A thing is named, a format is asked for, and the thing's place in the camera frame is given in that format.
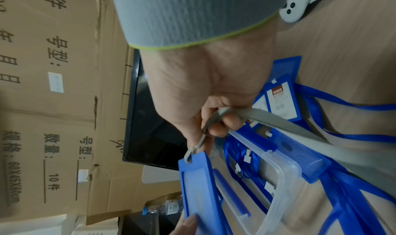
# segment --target hand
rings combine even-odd
[[[251,107],[272,67],[277,18],[243,35],[204,45],[166,51],[141,50],[154,105],[178,128],[188,146],[220,107]],[[225,137],[243,122],[226,114],[208,129],[202,149],[212,150],[214,136]]]
[[[176,228],[169,235],[195,235],[198,228],[198,220],[195,214],[189,216],[188,219],[184,219],[184,210],[181,212],[179,221],[177,222]]]

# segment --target desk surface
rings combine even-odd
[[[322,0],[295,24],[279,21],[275,59],[301,55],[299,83],[353,103],[396,102],[396,0]],[[341,133],[396,135],[396,111],[320,104]],[[361,145],[325,137],[338,145]],[[396,208],[365,196],[396,233]],[[306,184],[297,202],[279,234],[317,234],[332,208],[321,183]],[[328,234],[343,234],[337,221]]]

